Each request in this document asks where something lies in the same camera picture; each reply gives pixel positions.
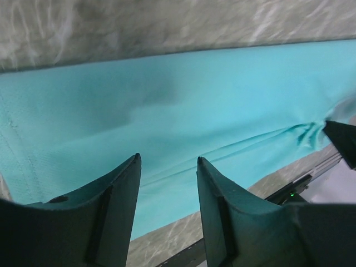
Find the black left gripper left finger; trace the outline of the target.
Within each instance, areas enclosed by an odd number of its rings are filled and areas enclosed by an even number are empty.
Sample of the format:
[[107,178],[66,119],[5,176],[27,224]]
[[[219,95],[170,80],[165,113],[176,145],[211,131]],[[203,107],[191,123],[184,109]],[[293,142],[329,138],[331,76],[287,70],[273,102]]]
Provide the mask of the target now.
[[1,265],[125,266],[140,177],[135,154],[49,202],[1,200]]

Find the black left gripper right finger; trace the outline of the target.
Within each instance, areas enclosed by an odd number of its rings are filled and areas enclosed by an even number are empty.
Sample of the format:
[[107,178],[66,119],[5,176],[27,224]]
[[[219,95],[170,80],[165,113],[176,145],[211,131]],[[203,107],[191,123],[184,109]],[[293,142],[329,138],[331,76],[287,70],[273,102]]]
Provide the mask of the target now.
[[355,206],[277,205],[197,160],[208,266],[354,266]]

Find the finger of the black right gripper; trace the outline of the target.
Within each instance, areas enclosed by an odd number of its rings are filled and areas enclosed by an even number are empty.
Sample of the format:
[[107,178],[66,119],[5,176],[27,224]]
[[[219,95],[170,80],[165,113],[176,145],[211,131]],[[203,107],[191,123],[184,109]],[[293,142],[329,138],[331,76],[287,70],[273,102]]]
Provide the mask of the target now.
[[350,169],[355,170],[356,167],[356,129],[355,126],[335,122],[326,121],[323,128],[328,139],[338,150],[344,161]]

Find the turquoise t-shirt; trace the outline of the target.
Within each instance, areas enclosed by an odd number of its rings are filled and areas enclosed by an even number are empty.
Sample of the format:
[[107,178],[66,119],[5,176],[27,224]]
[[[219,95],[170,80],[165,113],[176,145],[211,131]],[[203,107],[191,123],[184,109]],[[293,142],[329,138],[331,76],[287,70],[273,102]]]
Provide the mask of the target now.
[[138,153],[135,239],[198,211],[198,157],[249,188],[354,114],[354,40],[3,73],[1,174],[15,202],[46,202]]

